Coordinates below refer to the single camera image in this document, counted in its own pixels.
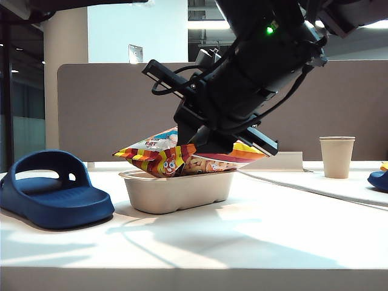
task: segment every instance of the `blue sandal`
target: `blue sandal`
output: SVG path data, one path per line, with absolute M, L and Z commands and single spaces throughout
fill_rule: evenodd
M 52 170 L 59 178 L 16 179 L 29 170 Z M 45 229 L 89 224 L 115 211 L 109 194 L 92 186 L 82 161 L 61 150 L 35 152 L 14 163 L 0 181 L 0 207 Z
M 388 191 L 388 171 L 377 171 L 371 173 L 368 178 L 368 182 L 383 191 Z

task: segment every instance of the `snack bag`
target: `snack bag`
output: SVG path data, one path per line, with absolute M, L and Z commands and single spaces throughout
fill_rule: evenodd
M 194 144 L 177 145 L 177 142 L 178 129 L 174 127 L 113 155 L 125 158 L 157 178 L 235 170 L 265 156 L 239 141 L 234 143 L 233 151 L 228 155 L 196 153 Z

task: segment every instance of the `black cable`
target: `black cable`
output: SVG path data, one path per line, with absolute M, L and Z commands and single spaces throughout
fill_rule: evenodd
M 178 74 L 178 73 L 181 73 L 183 71 L 186 71 L 186 70 L 193 70 L 193 69 L 206 69 L 207 67 L 203 66 L 203 65 L 187 65 L 185 67 L 182 67 L 182 68 L 179 68 L 177 70 L 174 71 L 174 73 Z M 158 95 L 158 86 L 162 83 L 162 79 L 159 79 L 155 82 L 155 84 L 153 85 L 152 89 L 151 89 L 151 92 L 154 94 L 154 95 Z
M 278 108 L 281 104 L 283 104 L 284 102 L 287 101 L 287 99 L 289 99 L 293 94 L 294 92 L 298 89 L 298 87 L 302 84 L 302 82 L 304 81 L 304 78 L 307 76 L 307 74 L 313 69 L 314 67 L 311 66 L 311 65 L 304 65 L 303 69 L 302 69 L 302 74 L 298 77 L 298 79 L 295 80 L 293 86 L 291 87 L 291 89 L 289 90 L 289 92 L 286 94 L 285 97 L 283 97 L 282 100 L 280 100 L 278 103 L 276 103 L 273 107 L 269 108 L 267 111 L 265 111 L 264 113 L 262 114 L 259 114 L 257 115 L 257 117 L 253 118 L 253 119 L 250 119 L 248 120 L 247 122 L 243 123 L 243 124 L 240 124 L 236 127 L 233 127 L 231 129 L 219 129 L 218 131 L 225 134 L 225 135 L 232 135 L 232 134 L 235 134 L 235 133 L 239 133 L 239 132 L 242 132 L 243 130 L 245 130 L 246 128 L 254 125 L 254 124 L 257 124 L 258 122 L 260 122 L 260 120 L 267 116 L 269 113 L 273 112 L 276 108 Z
M 223 62 L 232 54 L 235 52 L 235 49 L 237 48 L 237 45 L 241 42 L 242 39 L 246 38 L 247 36 L 249 36 L 253 31 L 254 29 L 256 29 L 256 27 L 258 26 L 258 24 L 261 22 L 261 19 L 258 19 L 255 23 L 255 25 L 253 26 L 253 28 L 250 30 L 250 29 L 247 29 L 245 30 L 245 33 L 239 35 L 235 41 L 233 42 L 233 44 L 227 49 L 227 51 L 225 52 L 225 54 L 223 54 L 223 56 L 218 60 L 216 61 L 213 65 L 211 65 L 206 71 L 202 72 L 201 74 L 199 74 L 198 76 L 192 78 L 191 80 L 185 82 L 185 83 L 182 83 L 181 85 L 178 85 L 178 86 L 175 86 L 175 87 L 172 87 L 170 89 L 165 89 L 165 90 L 152 90 L 152 93 L 154 95 L 166 95 L 166 94 L 169 94 L 169 93 L 173 93 L 175 91 L 178 91 L 179 89 L 183 89 L 185 87 L 188 87 L 192 84 L 194 84 L 195 82 L 197 81 L 200 81 L 202 80 L 204 77 L 208 76 L 209 74 L 213 73 L 220 65 L 223 64 Z
M 259 114 L 258 115 L 258 118 L 263 118 L 265 116 L 267 116 L 269 113 L 273 112 L 276 108 L 278 108 L 281 104 L 283 104 L 284 102 L 286 102 L 293 94 L 294 92 L 299 88 L 299 86 L 302 84 L 302 82 L 304 81 L 304 78 L 307 76 L 307 74 L 312 70 L 314 69 L 314 67 L 312 65 L 304 65 L 303 69 L 302 69 L 302 74 L 298 77 L 298 79 L 295 80 L 295 82 L 293 83 L 293 86 L 291 87 L 291 89 L 289 90 L 289 92 L 286 94 L 285 97 L 283 97 L 282 100 L 280 100 L 278 103 L 276 103 L 274 106 L 272 106 L 271 108 L 269 108 L 267 111 L 263 112 L 262 114 Z

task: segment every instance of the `ceiling light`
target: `ceiling light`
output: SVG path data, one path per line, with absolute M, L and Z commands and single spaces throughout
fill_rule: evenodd
M 378 22 L 362 26 L 365 28 L 374 28 L 374 29 L 388 29 L 388 20 L 380 20 Z
M 324 27 L 325 27 L 325 25 L 323 24 L 323 22 L 320 21 L 320 20 L 315 21 L 315 26 L 321 27 L 321 28 L 324 28 Z
M 229 29 L 229 23 L 225 20 L 188 21 L 188 29 Z

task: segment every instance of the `gray partition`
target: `gray partition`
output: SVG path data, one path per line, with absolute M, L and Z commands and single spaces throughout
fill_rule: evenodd
M 186 64 L 167 64 L 171 69 Z M 144 64 L 66 64 L 58 70 L 59 146 L 85 161 L 175 125 L 175 95 L 154 96 Z M 330 61 L 313 70 L 260 129 L 280 150 L 320 160 L 318 137 L 356 136 L 353 160 L 387 159 L 388 61 Z M 283 90 L 272 102 L 284 96 Z

